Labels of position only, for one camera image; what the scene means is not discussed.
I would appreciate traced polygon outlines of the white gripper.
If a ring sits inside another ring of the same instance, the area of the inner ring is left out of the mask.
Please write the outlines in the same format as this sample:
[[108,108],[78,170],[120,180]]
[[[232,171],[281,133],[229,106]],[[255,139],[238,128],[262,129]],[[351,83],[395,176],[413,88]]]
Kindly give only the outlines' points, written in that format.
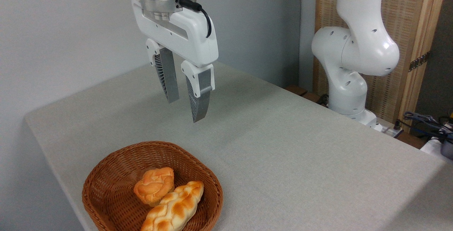
[[215,89],[213,63],[218,47],[213,23],[201,11],[184,8],[180,0],[132,0],[134,15],[146,40],[150,64],[156,69],[169,103],[179,99],[173,52],[184,58],[193,122],[205,118]]

